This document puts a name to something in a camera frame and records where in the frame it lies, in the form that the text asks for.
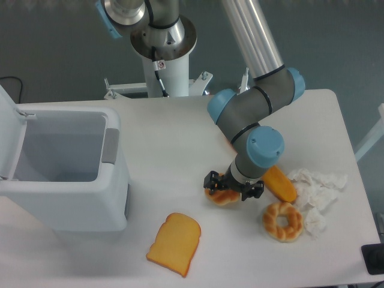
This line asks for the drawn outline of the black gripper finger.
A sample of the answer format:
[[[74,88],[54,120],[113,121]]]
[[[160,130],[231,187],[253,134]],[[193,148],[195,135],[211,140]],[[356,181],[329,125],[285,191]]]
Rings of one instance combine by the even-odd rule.
[[[222,176],[216,171],[210,171],[204,178],[203,187],[209,190],[220,190],[223,188]]]
[[[258,199],[264,192],[265,184],[264,181],[257,181],[253,184],[246,182],[241,187],[241,200],[245,201],[248,198]]]

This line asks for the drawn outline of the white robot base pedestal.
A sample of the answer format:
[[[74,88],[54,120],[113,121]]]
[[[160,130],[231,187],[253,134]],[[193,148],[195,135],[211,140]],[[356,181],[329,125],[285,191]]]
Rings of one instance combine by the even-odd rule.
[[[116,99],[119,94],[146,93],[149,98],[186,97],[206,95],[206,87],[213,74],[203,71],[195,79],[190,79],[190,56],[188,54],[173,60],[153,60],[141,56],[145,81],[111,85],[107,79],[106,98]]]

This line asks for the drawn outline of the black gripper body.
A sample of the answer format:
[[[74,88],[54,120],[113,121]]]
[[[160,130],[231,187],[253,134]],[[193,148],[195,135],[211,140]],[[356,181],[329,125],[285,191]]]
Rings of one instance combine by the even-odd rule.
[[[220,175],[220,190],[233,190],[236,192],[248,192],[253,189],[256,184],[250,182],[240,183],[231,174]]]

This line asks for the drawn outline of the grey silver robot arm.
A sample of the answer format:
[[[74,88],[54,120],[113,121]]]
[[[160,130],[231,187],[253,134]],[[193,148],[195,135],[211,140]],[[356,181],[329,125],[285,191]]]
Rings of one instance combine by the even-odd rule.
[[[258,198],[264,174],[284,151],[281,134],[259,122],[297,100],[305,82],[298,70],[284,66],[257,1],[222,5],[254,86],[242,92],[225,89],[209,101],[211,119],[237,155],[225,174],[209,172],[203,186],[211,195],[232,190],[243,199]],[[142,59],[148,97],[191,94],[189,55],[197,35],[178,1],[98,1],[96,6],[113,37],[130,37]]]

